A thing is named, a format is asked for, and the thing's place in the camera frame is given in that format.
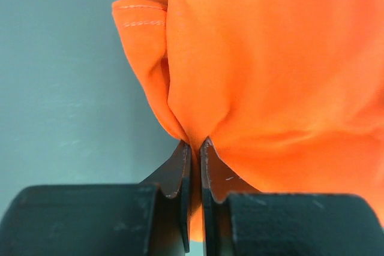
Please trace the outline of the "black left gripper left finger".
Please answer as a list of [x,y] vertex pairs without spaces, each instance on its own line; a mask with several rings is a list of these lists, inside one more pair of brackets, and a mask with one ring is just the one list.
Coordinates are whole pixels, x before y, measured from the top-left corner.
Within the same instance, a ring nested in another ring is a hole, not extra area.
[[1,220],[2,255],[185,255],[190,250],[191,149],[137,184],[37,185]]

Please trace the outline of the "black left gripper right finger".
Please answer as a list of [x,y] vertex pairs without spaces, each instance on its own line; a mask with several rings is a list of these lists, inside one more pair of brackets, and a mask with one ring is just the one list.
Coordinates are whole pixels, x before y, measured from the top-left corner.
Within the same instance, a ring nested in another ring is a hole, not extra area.
[[383,228],[353,194],[264,193],[200,148],[205,255],[382,255]]

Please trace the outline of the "orange t shirt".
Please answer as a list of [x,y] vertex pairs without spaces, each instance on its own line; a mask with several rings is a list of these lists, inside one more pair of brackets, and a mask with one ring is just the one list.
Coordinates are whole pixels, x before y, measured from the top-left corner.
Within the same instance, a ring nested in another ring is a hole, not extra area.
[[162,127],[263,192],[358,194],[383,218],[383,0],[118,0]]

